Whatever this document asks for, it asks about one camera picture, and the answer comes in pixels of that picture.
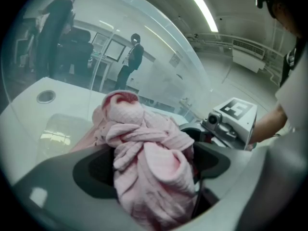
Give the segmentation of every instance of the round hole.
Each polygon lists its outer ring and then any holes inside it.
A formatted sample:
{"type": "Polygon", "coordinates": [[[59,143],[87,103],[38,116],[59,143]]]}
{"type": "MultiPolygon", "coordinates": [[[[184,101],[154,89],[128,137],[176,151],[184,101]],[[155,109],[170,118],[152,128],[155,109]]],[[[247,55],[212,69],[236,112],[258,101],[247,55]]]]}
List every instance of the round hole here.
{"type": "Polygon", "coordinates": [[[51,103],[56,98],[56,93],[52,90],[42,91],[37,96],[38,103],[51,103]]]}

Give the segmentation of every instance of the gray panel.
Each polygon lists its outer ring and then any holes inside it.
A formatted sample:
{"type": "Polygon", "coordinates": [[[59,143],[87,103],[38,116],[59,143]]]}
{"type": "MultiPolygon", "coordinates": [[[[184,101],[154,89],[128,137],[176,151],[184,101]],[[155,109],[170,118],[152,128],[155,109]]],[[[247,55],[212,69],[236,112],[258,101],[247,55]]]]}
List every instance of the gray panel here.
{"type": "MultiPolygon", "coordinates": [[[[13,187],[23,203],[28,202],[34,188],[47,191],[42,207],[60,224],[80,231],[144,230],[124,211],[116,199],[97,199],[87,195],[73,180],[73,167],[82,158],[102,147],[84,149],[57,156],[37,165],[13,187]]],[[[47,217],[41,212],[40,217],[47,217]]],[[[54,227],[56,223],[47,221],[54,227]]]]}
{"type": "Polygon", "coordinates": [[[218,146],[213,146],[211,149],[227,156],[231,161],[230,167],[222,175],[214,179],[204,180],[205,186],[221,199],[234,186],[238,177],[244,171],[252,152],[218,146]]]}
{"type": "Polygon", "coordinates": [[[237,230],[260,230],[291,201],[308,174],[307,130],[277,139],[269,148],[256,189],[237,230]]]}
{"type": "Polygon", "coordinates": [[[256,187],[266,151],[267,147],[255,150],[247,166],[225,196],[198,218],[179,227],[177,231],[234,230],[246,203],[256,187]]]}

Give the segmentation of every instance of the air conditioning unit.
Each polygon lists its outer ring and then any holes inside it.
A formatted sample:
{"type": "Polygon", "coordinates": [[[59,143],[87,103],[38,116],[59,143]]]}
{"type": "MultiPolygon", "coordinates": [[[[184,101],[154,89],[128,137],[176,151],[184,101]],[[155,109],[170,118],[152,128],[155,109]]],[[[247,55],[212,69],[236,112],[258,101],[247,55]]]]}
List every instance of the air conditioning unit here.
{"type": "Polygon", "coordinates": [[[252,45],[252,44],[248,44],[246,42],[236,40],[236,39],[233,40],[232,44],[233,44],[234,49],[246,52],[246,53],[248,53],[248,54],[250,54],[254,57],[259,58],[260,60],[262,60],[263,57],[264,57],[265,51],[263,49],[259,48],[259,47],[252,45]]]}
{"type": "Polygon", "coordinates": [[[235,63],[242,65],[255,73],[257,73],[259,69],[263,70],[265,67],[264,61],[252,56],[251,54],[236,49],[232,49],[232,58],[235,63]]]}

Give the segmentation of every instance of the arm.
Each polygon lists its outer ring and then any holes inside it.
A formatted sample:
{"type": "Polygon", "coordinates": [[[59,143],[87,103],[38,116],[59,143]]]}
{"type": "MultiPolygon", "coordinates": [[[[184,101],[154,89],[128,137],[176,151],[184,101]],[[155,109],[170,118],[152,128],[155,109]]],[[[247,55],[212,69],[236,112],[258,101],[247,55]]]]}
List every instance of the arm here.
{"type": "Polygon", "coordinates": [[[286,121],[287,116],[279,104],[274,110],[267,113],[256,122],[255,129],[249,143],[252,144],[255,142],[261,142],[271,138],[276,132],[284,127],[286,121]]]}

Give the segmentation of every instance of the window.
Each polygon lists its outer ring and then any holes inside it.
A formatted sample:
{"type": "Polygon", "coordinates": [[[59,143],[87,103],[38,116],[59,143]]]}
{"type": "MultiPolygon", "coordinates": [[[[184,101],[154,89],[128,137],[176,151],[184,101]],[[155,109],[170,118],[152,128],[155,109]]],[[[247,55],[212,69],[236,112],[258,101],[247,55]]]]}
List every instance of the window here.
{"type": "Polygon", "coordinates": [[[103,47],[105,46],[105,43],[107,42],[107,40],[108,40],[108,37],[103,35],[103,34],[97,33],[95,35],[95,38],[92,42],[95,54],[97,54],[97,55],[100,54],[100,52],[102,51],[103,47]]]}
{"type": "Polygon", "coordinates": [[[105,52],[105,55],[112,59],[112,60],[115,60],[115,61],[119,61],[120,60],[120,57],[125,49],[125,45],[124,44],[121,44],[115,40],[111,40],[108,47],[107,47],[107,50],[105,52]]]}

